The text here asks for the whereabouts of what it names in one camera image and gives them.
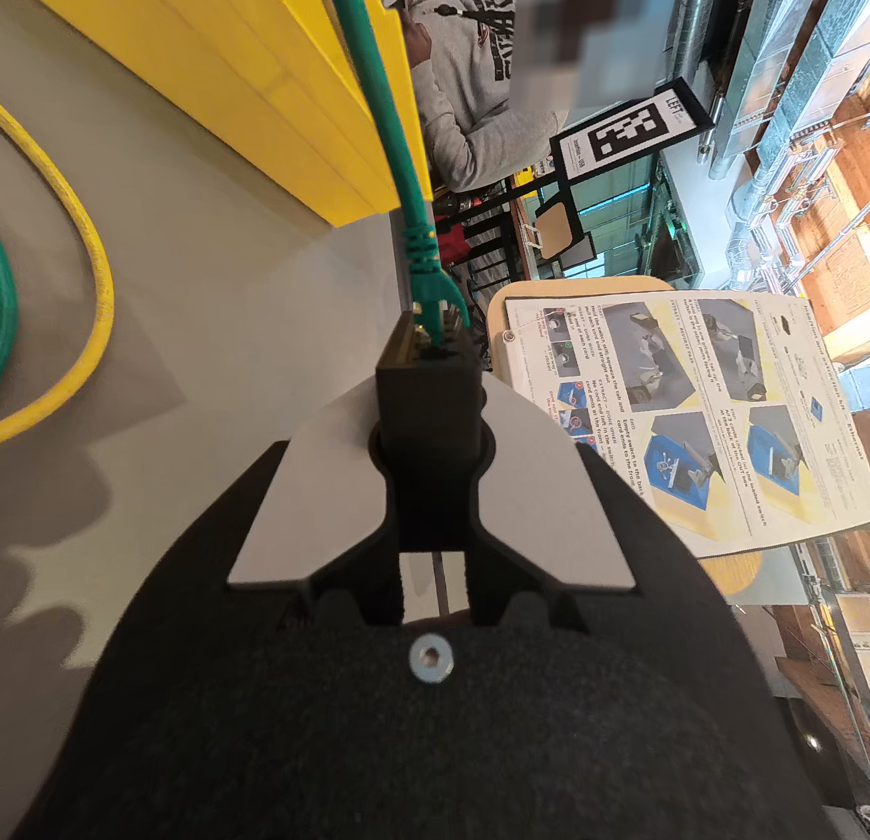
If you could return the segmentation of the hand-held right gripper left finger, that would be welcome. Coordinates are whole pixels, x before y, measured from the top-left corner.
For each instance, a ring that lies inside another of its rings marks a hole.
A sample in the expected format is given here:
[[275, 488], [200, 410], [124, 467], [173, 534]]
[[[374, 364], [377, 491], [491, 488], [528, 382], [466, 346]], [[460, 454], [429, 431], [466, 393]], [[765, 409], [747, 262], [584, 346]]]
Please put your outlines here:
[[307, 420], [291, 440], [227, 577], [242, 590], [288, 589], [307, 610], [347, 592], [364, 620], [404, 616], [397, 519], [372, 459], [375, 380]]

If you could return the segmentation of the yellow plastic bin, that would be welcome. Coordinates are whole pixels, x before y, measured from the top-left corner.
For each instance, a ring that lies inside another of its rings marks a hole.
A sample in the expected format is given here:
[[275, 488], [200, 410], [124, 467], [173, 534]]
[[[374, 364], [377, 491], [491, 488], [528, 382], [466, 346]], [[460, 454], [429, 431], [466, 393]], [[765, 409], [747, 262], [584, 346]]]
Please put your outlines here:
[[334, 227], [399, 199], [331, 0], [38, 0]]

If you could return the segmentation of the tan board black frame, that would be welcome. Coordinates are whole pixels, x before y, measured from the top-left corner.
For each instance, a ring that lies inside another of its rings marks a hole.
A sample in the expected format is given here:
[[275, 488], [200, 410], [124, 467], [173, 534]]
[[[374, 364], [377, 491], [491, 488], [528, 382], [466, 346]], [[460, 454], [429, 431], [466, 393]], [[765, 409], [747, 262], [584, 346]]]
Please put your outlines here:
[[564, 274], [598, 258], [593, 237], [583, 229], [573, 201], [562, 194], [538, 207], [534, 226], [543, 261], [557, 261]]

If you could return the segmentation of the printed tag sign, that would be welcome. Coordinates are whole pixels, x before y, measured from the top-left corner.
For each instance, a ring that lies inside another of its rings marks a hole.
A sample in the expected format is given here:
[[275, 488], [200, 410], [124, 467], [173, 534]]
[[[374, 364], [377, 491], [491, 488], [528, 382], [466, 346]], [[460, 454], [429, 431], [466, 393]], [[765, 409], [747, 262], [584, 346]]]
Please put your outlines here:
[[586, 181], [713, 128], [713, 120], [686, 81], [661, 85], [551, 138], [561, 188]]

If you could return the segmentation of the black ethernet switch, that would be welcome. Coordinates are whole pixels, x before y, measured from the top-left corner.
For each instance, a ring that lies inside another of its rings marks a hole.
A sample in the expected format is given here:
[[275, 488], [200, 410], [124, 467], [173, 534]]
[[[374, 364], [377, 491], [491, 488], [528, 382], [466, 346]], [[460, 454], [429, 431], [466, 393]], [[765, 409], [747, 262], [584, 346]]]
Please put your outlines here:
[[471, 540], [472, 479], [482, 462], [484, 390], [460, 312], [440, 345], [401, 313], [375, 369], [375, 465], [401, 552], [460, 552]]

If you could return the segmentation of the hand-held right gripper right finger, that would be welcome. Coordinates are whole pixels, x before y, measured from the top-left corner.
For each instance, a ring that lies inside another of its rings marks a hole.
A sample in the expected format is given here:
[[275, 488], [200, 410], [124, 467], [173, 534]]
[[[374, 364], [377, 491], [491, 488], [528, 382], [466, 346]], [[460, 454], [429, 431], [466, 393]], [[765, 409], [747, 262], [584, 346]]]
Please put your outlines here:
[[581, 595], [634, 595], [635, 577], [570, 435], [494, 375], [482, 385], [485, 455], [465, 552], [473, 622], [497, 625], [515, 595], [530, 593], [551, 622], [581, 626]]

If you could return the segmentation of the silver rectangular air duct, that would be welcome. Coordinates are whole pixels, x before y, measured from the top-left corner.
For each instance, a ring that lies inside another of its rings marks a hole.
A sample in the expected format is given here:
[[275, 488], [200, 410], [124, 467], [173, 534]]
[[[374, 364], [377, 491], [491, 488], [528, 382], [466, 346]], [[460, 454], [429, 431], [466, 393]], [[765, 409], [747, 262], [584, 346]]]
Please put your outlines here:
[[752, 0], [718, 94], [712, 180], [756, 147], [828, 121], [868, 70], [868, 0]]

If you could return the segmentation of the red bag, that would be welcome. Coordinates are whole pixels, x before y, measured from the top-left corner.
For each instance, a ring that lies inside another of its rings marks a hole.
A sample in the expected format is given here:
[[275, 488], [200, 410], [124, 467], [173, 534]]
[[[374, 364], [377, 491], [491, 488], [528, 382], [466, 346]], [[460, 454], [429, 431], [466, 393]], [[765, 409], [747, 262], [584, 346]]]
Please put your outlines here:
[[435, 223], [442, 267], [450, 269], [466, 261], [471, 247], [465, 238], [463, 224], [443, 215], [437, 215]]

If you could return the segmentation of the wooden display board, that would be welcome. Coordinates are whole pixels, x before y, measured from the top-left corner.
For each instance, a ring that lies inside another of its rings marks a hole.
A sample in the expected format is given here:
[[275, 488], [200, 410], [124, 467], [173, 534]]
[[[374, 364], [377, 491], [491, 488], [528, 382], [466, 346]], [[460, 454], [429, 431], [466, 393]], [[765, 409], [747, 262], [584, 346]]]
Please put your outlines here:
[[[486, 329], [490, 341], [492, 370], [495, 378], [512, 385], [503, 334], [508, 329], [506, 300], [602, 298], [616, 294], [671, 292], [672, 285], [645, 275], [604, 277], [598, 279], [522, 280], [496, 291], [486, 310]], [[737, 595], [749, 587], [763, 562], [762, 551], [716, 556], [701, 560], [701, 565], [724, 597]]]

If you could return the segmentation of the printed instruction sheet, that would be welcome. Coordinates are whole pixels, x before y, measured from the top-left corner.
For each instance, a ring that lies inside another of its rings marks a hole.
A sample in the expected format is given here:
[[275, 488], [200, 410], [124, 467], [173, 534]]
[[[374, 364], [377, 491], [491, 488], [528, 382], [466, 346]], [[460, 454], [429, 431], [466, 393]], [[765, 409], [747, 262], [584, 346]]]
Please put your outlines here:
[[868, 525], [869, 470], [807, 300], [508, 296], [511, 385], [701, 559]]

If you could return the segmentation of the silver round air duct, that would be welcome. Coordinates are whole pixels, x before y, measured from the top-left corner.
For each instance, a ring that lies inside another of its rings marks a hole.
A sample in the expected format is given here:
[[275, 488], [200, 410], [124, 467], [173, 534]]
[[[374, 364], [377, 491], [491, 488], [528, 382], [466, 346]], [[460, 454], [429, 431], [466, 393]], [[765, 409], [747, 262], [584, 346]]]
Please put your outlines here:
[[667, 38], [667, 76], [693, 84], [715, 0], [676, 0]]

